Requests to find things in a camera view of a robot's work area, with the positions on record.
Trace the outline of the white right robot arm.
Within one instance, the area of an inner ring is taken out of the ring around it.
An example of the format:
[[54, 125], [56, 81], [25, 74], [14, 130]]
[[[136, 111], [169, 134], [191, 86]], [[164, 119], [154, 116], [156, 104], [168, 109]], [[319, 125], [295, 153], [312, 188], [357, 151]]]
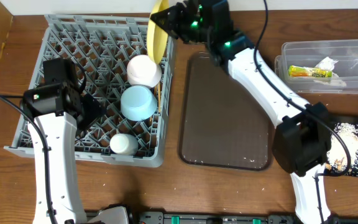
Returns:
[[258, 47], [234, 27], [227, 1], [184, 1], [150, 18], [175, 39], [205, 44], [214, 63], [258, 102], [275, 127], [272, 152], [291, 176], [297, 218], [327, 223], [331, 212], [321, 179], [331, 148], [327, 108], [310, 104], [281, 81]]

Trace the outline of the green snack bar wrapper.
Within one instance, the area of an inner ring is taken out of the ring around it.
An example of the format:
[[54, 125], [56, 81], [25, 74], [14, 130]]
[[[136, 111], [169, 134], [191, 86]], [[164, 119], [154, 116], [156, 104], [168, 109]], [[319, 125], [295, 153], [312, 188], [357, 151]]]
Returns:
[[291, 65], [288, 68], [288, 75], [290, 77], [331, 78], [333, 72], [320, 68], [298, 67]]

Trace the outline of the yellow plate with crumbs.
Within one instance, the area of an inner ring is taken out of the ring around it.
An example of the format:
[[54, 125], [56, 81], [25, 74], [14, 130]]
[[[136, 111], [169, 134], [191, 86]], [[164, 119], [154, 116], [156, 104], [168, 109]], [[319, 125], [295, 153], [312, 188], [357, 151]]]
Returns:
[[150, 13], [147, 26], [147, 55], [156, 64], [162, 61], [168, 41], [168, 34], [151, 20], [151, 15], [169, 7], [168, 0], [157, 0]]

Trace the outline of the wooden chopstick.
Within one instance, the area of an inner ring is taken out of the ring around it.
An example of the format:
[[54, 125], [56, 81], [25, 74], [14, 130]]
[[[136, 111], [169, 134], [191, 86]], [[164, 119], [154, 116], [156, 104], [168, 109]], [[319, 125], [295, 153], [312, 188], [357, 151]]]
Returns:
[[[158, 99], [158, 88], [159, 88], [159, 84], [157, 84], [156, 86], [154, 86], [154, 92], [153, 92], [153, 94], [154, 94], [154, 97], [155, 97], [156, 99]], [[152, 124], [153, 116], [151, 116], [151, 117], [149, 118], [149, 121], [150, 121], [150, 124]]]
[[161, 113], [161, 84], [157, 85], [158, 113]]

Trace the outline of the light blue bowl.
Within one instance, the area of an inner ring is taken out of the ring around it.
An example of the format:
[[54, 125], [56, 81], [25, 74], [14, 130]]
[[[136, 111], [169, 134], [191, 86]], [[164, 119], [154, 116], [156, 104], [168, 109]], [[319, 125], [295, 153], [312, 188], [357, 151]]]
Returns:
[[121, 96], [121, 113], [131, 121], [143, 121], [157, 110], [157, 99], [142, 85], [131, 86]]

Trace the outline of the cream white cup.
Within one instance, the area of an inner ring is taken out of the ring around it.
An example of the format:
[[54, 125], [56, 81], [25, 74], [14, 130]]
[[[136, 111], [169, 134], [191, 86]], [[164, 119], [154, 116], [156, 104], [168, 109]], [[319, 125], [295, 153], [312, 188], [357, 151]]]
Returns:
[[110, 148], [116, 154], [133, 156], [138, 151], [138, 142], [130, 134], [119, 133], [111, 138]]

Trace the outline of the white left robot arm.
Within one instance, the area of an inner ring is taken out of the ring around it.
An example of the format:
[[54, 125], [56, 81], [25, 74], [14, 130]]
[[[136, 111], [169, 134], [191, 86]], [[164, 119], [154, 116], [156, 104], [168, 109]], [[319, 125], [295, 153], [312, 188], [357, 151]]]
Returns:
[[28, 121], [36, 176], [34, 223], [86, 223], [78, 190], [75, 141], [106, 109], [79, 82], [70, 59], [43, 62], [44, 83], [27, 90], [21, 109]]

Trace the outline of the white tissue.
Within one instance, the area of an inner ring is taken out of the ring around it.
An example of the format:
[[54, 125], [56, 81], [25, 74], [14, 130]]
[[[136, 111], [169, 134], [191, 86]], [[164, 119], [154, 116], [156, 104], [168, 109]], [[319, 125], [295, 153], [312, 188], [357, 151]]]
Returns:
[[[329, 70], [332, 71], [334, 70], [334, 66], [335, 64], [338, 63], [338, 60], [335, 59], [331, 59], [329, 57], [324, 58], [322, 61], [320, 61], [315, 68], [320, 68], [323, 70]], [[326, 81], [320, 81], [320, 80], [314, 80], [315, 83], [320, 83], [323, 85], [328, 85], [328, 86], [336, 86], [336, 87], [346, 87], [347, 84], [342, 81], [340, 79], [340, 77], [333, 72], [332, 77], [329, 80]]]

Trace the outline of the pink bowl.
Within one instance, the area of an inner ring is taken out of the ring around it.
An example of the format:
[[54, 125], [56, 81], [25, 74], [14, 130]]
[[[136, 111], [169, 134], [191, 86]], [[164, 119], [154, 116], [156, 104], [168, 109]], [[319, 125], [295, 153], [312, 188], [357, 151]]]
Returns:
[[127, 79], [131, 85], [155, 87], [161, 80], [162, 70], [148, 55], [137, 55], [127, 65]]

